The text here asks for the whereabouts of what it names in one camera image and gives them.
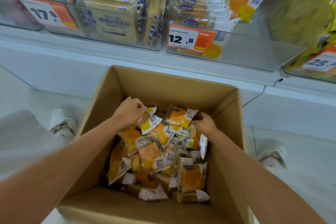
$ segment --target person's left hand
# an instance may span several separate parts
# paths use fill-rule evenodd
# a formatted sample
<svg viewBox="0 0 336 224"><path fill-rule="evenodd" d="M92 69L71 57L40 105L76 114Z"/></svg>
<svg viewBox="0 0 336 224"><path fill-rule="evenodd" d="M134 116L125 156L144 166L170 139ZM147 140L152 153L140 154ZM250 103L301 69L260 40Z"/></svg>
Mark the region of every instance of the person's left hand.
<svg viewBox="0 0 336 224"><path fill-rule="evenodd" d="M111 119L118 124L118 131L120 131L139 120L146 110L147 107L139 99L128 97L120 104Z"/></svg>

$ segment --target person's right arm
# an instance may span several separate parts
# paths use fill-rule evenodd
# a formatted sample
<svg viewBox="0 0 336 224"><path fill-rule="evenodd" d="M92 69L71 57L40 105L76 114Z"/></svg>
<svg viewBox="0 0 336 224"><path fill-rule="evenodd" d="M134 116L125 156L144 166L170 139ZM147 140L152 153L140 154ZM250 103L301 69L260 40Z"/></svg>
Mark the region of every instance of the person's right arm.
<svg viewBox="0 0 336 224"><path fill-rule="evenodd" d="M260 224L325 224L298 194L216 128L211 116L192 123L221 152L233 179L246 196Z"/></svg>

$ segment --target forearm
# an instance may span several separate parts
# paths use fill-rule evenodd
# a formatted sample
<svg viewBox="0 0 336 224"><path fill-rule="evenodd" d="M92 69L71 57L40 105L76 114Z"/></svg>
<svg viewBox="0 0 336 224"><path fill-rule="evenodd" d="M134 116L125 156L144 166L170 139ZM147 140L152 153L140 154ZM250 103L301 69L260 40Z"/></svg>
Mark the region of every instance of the forearm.
<svg viewBox="0 0 336 224"><path fill-rule="evenodd" d="M290 187L250 158L220 131L209 136L261 224L325 223Z"/></svg>
<svg viewBox="0 0 336 224"><path fill-rule="evenodd" d="M0 223L40 224L118 132L111 124L115 122L105 121L0 183Z"/></svg>

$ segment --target white shoe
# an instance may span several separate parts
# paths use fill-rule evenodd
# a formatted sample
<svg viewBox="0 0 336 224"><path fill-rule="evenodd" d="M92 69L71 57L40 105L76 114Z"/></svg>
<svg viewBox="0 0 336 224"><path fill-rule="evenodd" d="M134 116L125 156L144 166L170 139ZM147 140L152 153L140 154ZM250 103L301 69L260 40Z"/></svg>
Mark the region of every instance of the white shoe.
<svg viewBox="0 0 336 224"><path fill-rule="evenodd" d="M263 161L267 157L274 157L279 164L287 169L286 157L287 157L287 148L281 144L269 144L263 148L260 154L256 156L258 162Z"/></svg>
<svg viewBox="0 0 336 224"><path fill-rule="evenodd" d="M50 114L50 132L54 134L63 128L69 128L74 135L77 133L76 118L68 109L57 107Z"/></svg>

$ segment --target person's left arm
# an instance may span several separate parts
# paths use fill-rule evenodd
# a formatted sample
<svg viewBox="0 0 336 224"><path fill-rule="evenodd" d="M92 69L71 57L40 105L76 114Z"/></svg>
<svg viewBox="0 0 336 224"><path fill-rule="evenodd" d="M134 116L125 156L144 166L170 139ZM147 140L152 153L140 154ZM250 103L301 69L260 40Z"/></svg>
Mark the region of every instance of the person's left arm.
<svg viewBox="0 0 336 224"><path fill-rule="evenodd" d="M0 223L40 224L104 146L145 111L140 100L127 99L98 127L3 180L0 183Z"/></svg>

